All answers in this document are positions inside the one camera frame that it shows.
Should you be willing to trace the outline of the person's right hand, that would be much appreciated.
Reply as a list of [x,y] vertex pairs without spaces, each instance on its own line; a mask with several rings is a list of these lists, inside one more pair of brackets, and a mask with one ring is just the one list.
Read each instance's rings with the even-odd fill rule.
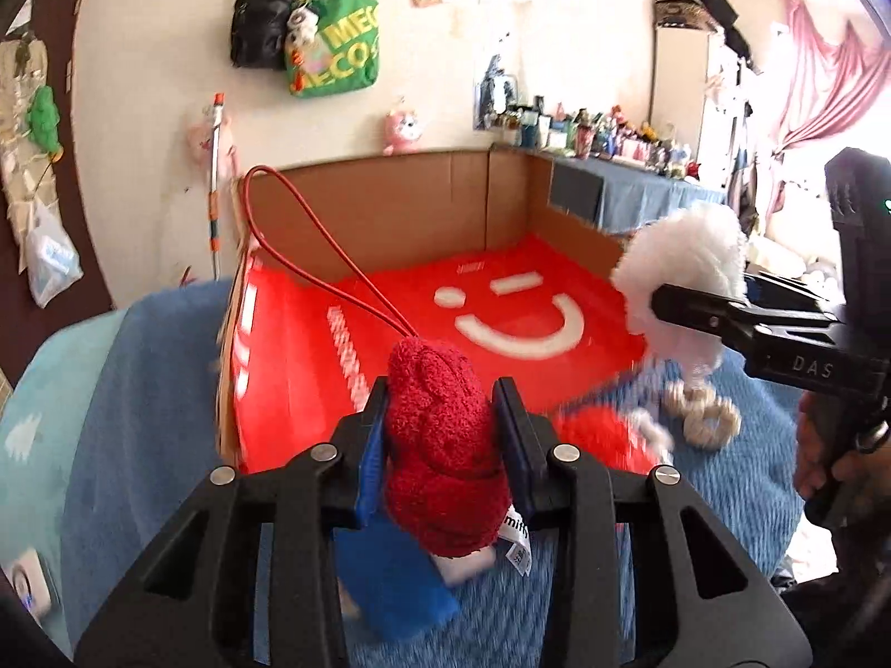
[[797,418],[797,455],[793,484],[800,498],[811,499],[820,489],[825,487],[829,477],[838,479],[840,483],[852,483],[855,487],[855,498],[872,508],[889,499],[889,442],[870,454],[849,451],[843,457],[829,464],[829,448],[819,436],[814,418],[815,395],[806,392],[799,401],[799,417]]

